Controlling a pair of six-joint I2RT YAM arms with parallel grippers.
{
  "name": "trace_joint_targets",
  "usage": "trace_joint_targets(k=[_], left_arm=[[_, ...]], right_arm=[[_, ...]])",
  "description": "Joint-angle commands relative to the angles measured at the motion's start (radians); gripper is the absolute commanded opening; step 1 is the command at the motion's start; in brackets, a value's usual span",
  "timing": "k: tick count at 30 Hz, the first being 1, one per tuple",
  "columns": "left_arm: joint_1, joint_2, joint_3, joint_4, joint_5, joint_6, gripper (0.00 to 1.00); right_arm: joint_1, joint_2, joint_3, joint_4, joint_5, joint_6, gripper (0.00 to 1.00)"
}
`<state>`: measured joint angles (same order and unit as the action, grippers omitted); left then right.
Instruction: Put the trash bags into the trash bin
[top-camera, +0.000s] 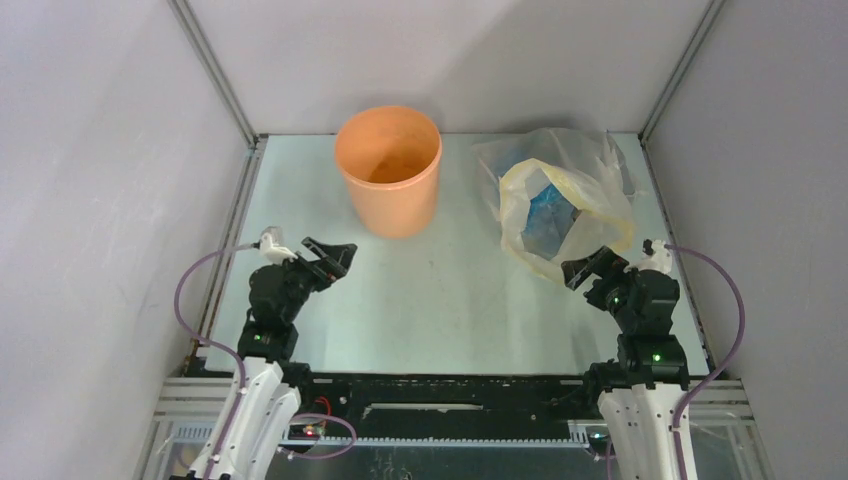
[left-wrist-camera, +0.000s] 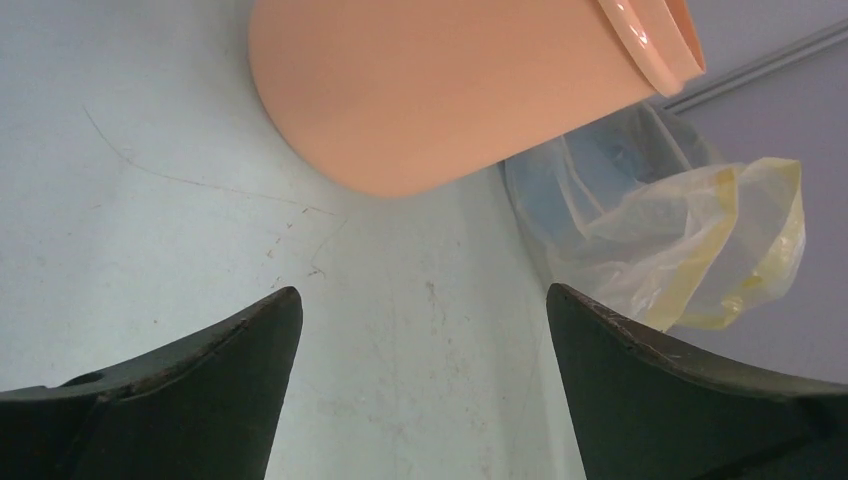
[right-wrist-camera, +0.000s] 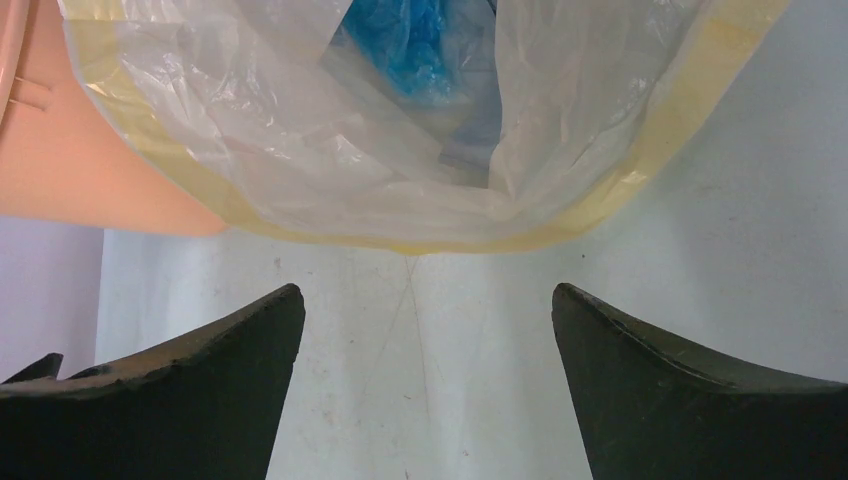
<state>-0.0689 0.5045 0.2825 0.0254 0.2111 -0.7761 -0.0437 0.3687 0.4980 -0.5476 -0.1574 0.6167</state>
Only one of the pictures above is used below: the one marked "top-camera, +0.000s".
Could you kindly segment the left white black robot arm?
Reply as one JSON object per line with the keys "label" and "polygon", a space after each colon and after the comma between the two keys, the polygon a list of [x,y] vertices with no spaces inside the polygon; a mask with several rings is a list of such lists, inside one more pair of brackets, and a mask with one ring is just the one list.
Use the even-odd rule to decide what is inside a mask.
{"label": "left white black robot arm", "polygon": [[186,479],[262,479],[290,422],[311,417],[316,390],[308,364],[292,359],[294,325],[309,297],[344,278],[357,252],[354,244],[302,241],[309,260],[279,243],[273,233],[247,244],[266,260],[248,279],[245,323],[235,348],[197,332],[199,343],[218,348],[236,363],[234,378],[214,429]]}

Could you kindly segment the translucent yellowish plastic bag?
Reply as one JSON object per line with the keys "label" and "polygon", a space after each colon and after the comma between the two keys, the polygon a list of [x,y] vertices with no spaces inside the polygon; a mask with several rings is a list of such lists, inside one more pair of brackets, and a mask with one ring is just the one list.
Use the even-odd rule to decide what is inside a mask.
{"label": "translucent yellowish plastic bag", "polygon": [[[628,250],[635,234],[635,195],[626,158],[607,132],[540,128],[473,145],[480,191],[501,232],[502,249],[533,273],[562,282],[561,264],[609,247]],[[522,242],[531,199],[548,185],[580,214],[551,260]]]}

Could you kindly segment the blue plastic trash bag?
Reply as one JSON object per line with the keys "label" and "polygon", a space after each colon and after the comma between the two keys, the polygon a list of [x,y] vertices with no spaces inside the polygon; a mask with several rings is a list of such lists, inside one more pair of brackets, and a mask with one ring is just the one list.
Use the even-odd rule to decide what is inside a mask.
{"label": "blue plastic trash bag", "polygon": [[525,250],[546,260],[553,259],[579,214],[554,185],[548,185],[531,199],[522,231]]}

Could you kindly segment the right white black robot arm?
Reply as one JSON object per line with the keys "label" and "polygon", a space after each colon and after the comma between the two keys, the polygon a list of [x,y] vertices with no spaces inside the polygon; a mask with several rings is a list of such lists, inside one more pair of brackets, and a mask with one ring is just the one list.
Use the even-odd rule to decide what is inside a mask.
{"label": "right white black robot arm", "polygon": [[673,257],[664,242],[647,240],[636,263],[602,247],[588,257],[562,263],[564,284],[591,287],[586,302],[617,324],[615,359],[594,363],[584,375],[581,402],[607,427],[606,459],[615,459],[624,479],[693,479],[685,351],[672,334],[672,314],[681,296],[672,278]]}

